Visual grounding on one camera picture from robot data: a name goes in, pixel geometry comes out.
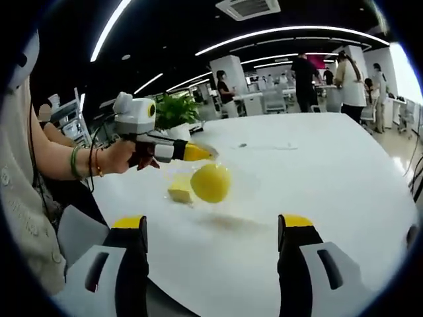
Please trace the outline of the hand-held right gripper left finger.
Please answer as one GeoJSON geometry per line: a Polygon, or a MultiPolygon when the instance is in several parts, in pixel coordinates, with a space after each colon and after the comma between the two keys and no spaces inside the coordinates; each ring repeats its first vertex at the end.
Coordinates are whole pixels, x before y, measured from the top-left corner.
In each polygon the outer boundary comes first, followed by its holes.
{"type": "Polygon", "coordinates": [[[147,247],[143,215],[86,225],[78,244],[63,246],[73,263],[54,302],[67,316],[146,316],[147,247]]]}

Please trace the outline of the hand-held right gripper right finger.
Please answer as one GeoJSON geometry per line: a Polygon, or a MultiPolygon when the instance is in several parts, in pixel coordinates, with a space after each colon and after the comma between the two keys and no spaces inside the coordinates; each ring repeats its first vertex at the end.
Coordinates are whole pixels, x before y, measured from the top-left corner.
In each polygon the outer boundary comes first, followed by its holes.
{"type": "Polygon", "coordinates": [[[280,316],[357,316],[369,303],[359,265],[309,219],[279,215],[278,252],[280,316]]]}

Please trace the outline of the person's left hand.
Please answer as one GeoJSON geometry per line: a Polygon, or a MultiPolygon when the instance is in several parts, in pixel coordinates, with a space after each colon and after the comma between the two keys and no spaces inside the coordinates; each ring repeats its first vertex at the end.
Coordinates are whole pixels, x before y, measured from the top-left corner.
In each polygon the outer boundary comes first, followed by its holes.
{"type": "Polygon", "coordinates": [[[95,163],[98,174],[123,174],[131,166],[137,166],[142,170],[148,166],[160,169],[159,163],[153,158],[152,147],[142,145],[146,154],[136,154],[136,143],[133,141],[117,140],[109,148],[98,150],[95,154],[95,163]]]}

